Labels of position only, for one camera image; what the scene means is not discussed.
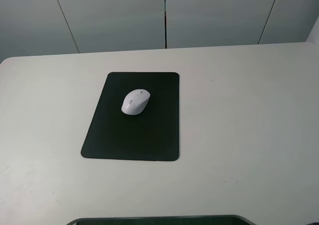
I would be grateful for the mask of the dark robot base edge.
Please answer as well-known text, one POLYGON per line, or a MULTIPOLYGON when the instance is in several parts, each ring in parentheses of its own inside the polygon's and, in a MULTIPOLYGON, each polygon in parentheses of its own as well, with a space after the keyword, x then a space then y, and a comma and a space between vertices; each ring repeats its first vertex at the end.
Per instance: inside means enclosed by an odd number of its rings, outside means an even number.
POLYGON ((251 225, 238 216, 181 216, 79 219, 69 225, 251 225))

